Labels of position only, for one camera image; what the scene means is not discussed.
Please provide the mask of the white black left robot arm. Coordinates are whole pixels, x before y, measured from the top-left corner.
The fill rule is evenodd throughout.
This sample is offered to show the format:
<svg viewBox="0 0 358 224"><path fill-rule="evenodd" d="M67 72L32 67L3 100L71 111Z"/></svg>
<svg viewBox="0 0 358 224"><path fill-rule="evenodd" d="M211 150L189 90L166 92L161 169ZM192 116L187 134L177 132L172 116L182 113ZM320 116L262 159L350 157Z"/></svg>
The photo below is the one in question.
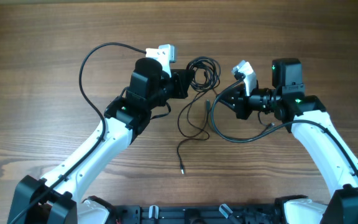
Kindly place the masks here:
<svg viewBox="0 0 358 224"><path fill-rule="evenodd" d="M194 71L141 58L129 86L103 113L91 136L40 179L25 176L16 186L8 223L115 223L114 205L84 194L108 163L127 149L155 119L152 110L184 99Z"/></svg>

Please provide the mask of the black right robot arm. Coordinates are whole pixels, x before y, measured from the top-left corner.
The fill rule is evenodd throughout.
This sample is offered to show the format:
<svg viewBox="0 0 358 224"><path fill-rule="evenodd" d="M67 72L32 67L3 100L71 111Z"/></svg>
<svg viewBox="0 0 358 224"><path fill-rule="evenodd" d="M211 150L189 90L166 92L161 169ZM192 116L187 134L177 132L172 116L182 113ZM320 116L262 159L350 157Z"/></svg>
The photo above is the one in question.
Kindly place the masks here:
<svg viewBox="0 0 358 224"><path fill-rule="evenodd" d="M232 69L236 82L215 99L232 109L237 118L252 112L273 113L282 122L251 138L223 139L247 143L285 128L311 156L330 193L328 204L304 195L278 198L276 219L280 223L358 223L358 158L336 131L326 107L315 95L305 95L302 65L297 58L272 62L272 88L259 88L256 73L243 60Z"/></svg>

